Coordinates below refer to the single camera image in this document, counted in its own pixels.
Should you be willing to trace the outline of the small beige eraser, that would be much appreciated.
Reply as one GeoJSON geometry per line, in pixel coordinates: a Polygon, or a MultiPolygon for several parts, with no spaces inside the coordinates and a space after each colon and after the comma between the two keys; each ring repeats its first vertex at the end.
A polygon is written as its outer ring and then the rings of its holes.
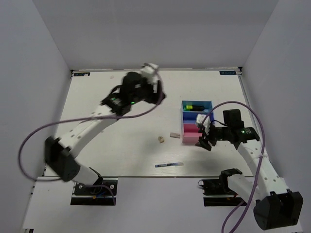
{"type": "Polygon", "coordinates": [[[159,137],[158,137],[158,140],[159,140],[160,143],[163,143],[163,142],[164,142],[164,138],[163,138],[162,136],[159,136],[159,137]]]}

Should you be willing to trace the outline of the blue gel pen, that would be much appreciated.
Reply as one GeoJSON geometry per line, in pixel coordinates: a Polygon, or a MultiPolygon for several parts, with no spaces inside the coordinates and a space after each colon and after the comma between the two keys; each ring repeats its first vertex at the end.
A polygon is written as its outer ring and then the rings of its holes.
{"type": "Polygon", "coordinates": [[[175,163],[158,164],[158,165],[155,165],[155,167],[158,168],[158,167],[183,166],[183,165],[184,165],[183,162],[175,162],[175,163]]]}

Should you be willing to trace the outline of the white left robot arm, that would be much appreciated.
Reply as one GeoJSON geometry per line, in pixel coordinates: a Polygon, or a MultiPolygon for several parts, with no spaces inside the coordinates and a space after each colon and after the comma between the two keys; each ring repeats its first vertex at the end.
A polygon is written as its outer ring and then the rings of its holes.
{"type": "Polygon", "coordinates": [[[103,177],[94,169],[79,164],[76,157],[105,128],[128,118],[132,105],[145,101],[158,106],[165,97],[156,68],[144,66],[140,72],[128,72],[89,117],[81,119],[68,133],[45,140],[46,164],[62,181],[80,183],[91,193],[99,193],[103,177]]]}

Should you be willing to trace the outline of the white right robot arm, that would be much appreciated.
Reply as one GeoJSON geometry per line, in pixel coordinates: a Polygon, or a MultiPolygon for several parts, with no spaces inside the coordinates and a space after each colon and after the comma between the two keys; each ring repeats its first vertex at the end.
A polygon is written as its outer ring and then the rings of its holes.
{"type": "Polygon", "coordinates": [[[254,175],[248,181],[237,168],[221,171],[216,180],[201,180],[205,195],[237,195],[250,204],[255,221],[262,230],[294,226],[298,223],[303,198],[293,192],[261,152],[262,143],[254,128],[245,127],[239,109],[224,110],[224,126],[216,127],[209,117],[198,114],[196,125],[201,133],[197,146],[208,151],[218,141],[228,141],[246,161],[254,175]]]}

